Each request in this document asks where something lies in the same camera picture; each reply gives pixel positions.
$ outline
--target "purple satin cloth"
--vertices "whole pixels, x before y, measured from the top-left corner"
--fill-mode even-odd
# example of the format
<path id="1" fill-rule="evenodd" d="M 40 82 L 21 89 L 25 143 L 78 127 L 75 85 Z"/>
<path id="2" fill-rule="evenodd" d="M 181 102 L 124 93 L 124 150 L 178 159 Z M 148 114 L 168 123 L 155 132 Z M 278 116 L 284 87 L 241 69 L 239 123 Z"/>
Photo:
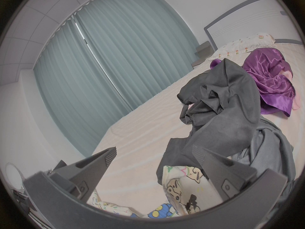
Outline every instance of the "purple satin cloth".
<path id="1" fill-rule="evenodd" d="M 210 68 L 221 62 L 214 59 Z M 242 66 L 254 79 L 261 95 L 261 114 L 283 111 L 289 117 L 295 89 L 288 78 L 280 72 L 293 72 L 281 52 L 275 48 L 257 48 L 246 58 Z"/>

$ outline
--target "curtain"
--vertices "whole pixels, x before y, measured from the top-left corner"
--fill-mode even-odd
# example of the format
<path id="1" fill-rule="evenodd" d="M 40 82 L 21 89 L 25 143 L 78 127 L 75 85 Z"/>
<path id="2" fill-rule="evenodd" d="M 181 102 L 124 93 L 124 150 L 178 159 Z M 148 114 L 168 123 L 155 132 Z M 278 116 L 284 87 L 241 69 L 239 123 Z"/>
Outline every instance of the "curtain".
<path id="1" fill-rule="evenodd" d="M 197 60 L 198 41 L 164 0 L 93 0 L 75 21 L 132 109 L 189 73 Z"/>
<path id="2" fill-rule="evenodd" d="M 131 111 L 89 51 L 73 20 L 56 32 L 34 73 L 54 122 L 86 157 L 92 155 L 107 129 Z"/>

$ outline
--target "headboard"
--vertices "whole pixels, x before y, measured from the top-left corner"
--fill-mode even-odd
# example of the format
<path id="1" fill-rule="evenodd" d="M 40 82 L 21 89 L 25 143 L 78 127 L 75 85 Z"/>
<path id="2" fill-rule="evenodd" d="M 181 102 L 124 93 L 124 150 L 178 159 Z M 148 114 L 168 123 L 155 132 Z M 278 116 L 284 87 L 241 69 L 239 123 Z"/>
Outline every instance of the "headboard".
<path id="1" fill-rule="evenodd" d="M 276 0 L 247 0 L 219 16 L 204 28 L 213 49 L 266 32 L 276 43 L 303 44 L 290 18 Z"/>

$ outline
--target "white pillow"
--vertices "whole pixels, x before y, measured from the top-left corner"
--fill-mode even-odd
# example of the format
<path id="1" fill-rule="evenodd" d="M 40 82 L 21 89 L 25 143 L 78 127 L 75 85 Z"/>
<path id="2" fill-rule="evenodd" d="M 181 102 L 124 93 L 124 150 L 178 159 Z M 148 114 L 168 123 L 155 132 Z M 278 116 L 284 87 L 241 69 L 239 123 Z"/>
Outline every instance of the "white pillow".
<path id="1" fill-rule="evenodd" d="M 209 60 L 214 60 L 224 57 L 230 58 L 230 56 L 236 54 L 252 52 L 256 48 L 276 48 L 274 42 L 275 40 L 271 35 L 260 32 L 253 36 L 239 39 L 224 45 L 223 47 L 219 48 L 209 58 Z"/>

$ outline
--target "mattress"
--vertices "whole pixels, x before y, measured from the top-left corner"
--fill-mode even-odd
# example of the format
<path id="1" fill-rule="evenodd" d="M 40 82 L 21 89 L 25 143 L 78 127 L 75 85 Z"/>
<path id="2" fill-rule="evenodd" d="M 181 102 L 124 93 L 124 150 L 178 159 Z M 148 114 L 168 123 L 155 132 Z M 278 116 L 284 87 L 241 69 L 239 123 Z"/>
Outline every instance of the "mattress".
<path id="1" fill-rule="evenodd" d="M 300 94 L 301 109 L 287 118 L 282 112 L 265 115 L 274 122 L 294 146 L 293 156 L 298 177 L 305 164 L 304 85 L 305 49 L 302 45 L 277 44 L 293 71 L 292 83 Z M 248 53 L 230 59 L 242 65 Z M 182 103 L 177 94 L 191 78 L 208 70 L 208 59 L 189 74 L 139 106 L 113 124 L 94 154 L 116 146 L 117 156 L 96 187 L 102 201 L 126 206 L 142 214 L 166 201 L 156 170 L 170 138 L 188 137 L 191 125 L 183 124 L 179 115 Z"/>

